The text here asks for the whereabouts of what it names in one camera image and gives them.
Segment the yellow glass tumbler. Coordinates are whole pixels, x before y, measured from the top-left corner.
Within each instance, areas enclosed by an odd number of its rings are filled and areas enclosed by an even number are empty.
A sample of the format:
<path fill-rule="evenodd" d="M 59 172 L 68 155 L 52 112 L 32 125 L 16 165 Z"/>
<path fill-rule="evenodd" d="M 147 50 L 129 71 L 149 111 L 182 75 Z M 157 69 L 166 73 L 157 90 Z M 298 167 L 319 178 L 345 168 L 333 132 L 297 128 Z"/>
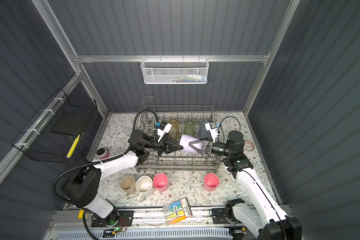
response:
<path fill-rule="evenodd" d="M 180 127 L 179 127 L 179 121 L 177 119 L 171 119 L 169 121 L 169 124 L 172 125 L 170 132 L 169 132 L 169 136 L 174 139 L 177 140 L 179 138 L 180 135 Z"/>

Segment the blue plastic tumbler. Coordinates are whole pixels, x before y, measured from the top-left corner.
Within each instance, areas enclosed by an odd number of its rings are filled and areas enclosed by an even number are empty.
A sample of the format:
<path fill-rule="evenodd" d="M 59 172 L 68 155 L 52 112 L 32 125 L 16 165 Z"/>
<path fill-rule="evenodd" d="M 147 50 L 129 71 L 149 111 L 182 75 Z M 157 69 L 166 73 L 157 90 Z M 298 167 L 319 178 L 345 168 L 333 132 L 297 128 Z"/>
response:
<path fill-rule="evenodd" d="M 210 132 L 205 127 L 205 124 L 209 124 L 209 123 L 210 123 L 210 121 L 208 121 L 208 120 L 203 120 L 200 123 L 200 127 L 199 127 L 199 130 L 198 130 L 198 138 L 200 140 L 205 140 L 205 139 L 208 139 L 210 137 Z"/>

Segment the purple cup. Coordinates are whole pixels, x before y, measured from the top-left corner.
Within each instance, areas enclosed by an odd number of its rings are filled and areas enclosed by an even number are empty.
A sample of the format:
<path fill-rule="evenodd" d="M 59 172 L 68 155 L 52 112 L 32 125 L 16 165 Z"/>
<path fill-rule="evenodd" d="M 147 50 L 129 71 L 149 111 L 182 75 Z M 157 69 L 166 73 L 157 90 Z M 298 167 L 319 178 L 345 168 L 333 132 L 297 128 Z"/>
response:
<path fill-rule="evenodd" d="M 180 139 L 180 145 L 183 147 L 182 152 L 200 154 L 203 150 L 203 143 L 195 137 L 183 134 Z"/>

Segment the green glass tumbler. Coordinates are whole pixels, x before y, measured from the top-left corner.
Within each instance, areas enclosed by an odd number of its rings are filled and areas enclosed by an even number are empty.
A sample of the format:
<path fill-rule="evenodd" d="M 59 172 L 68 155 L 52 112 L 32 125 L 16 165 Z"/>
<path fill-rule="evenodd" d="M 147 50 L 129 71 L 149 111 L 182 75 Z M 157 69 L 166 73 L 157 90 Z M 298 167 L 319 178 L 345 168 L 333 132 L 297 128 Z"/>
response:
<path fill-rule="evenodd" d="M 185 123 L 183 134 L 191 137 L 195 137 L 196 131 L 195 131 L 195 123 L 193 121 L 187 121 Z"/>

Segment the pink cup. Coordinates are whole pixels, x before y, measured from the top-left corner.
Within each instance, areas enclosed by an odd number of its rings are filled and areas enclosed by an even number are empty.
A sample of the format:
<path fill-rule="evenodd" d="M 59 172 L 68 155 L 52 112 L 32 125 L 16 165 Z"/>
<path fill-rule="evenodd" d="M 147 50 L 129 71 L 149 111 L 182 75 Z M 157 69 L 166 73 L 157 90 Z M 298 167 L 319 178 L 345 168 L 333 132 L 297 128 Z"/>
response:
<path fill-rule="evenodd" d="M 169 185 L 167 175 L 163 173 L 155 175 L 153 178 L 153 185 L 159 192 L 165 192 Z"/>
<path fill-rule="evenodd" d="M 208 173 L 204 177 L 204 189 L 208 192 L 214 191 L 220 184 L 219 177 L 214 173 Z"/>

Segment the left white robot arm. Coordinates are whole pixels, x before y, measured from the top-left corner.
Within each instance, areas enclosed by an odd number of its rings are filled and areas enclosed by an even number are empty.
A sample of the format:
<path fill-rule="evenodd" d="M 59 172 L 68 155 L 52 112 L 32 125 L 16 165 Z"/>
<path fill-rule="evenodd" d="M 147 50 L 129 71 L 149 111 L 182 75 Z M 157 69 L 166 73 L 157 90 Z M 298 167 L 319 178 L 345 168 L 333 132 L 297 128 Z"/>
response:
<path fill-rule="evenodd" d="M 90 162 L 68 172 L 68 178 L 62 190 L 69 198 L 71 205 L 88 210 L 102 219 L 116 213 L 111 202 L 98 193 L 99 183 L 106 177 L 125 169 L 142 164 L 150 155 L 147 149 L 158 154 L 169 154 L 184 147 L 172 139 L 169 134 L 149 136 L 140 130 L 134 130 L 128 140 L 130 147 L 127 153 L 103 161 Z"/>

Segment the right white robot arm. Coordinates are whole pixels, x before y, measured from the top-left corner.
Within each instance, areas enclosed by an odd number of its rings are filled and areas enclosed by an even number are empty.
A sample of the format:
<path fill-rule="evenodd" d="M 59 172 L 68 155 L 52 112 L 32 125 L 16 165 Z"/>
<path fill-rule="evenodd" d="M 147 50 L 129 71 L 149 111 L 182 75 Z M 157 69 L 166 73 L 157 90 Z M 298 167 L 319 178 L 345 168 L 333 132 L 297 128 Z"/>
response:
<path fill-rule="evenodd" d="M 245 140 L 239 131 L 230 131 L 225 143 L 205 140 L 181 140 L 183 150 L 223 158 L 226 169 L 244 188 L 253 211 L 241 199 L 226 203 L 226 215 L 232 222 L 241 222 L 258 240 L 300 240 L 302 224 L 290 217 L 271 197 L 260 181 L 252 163 L 244 154 Z"/>

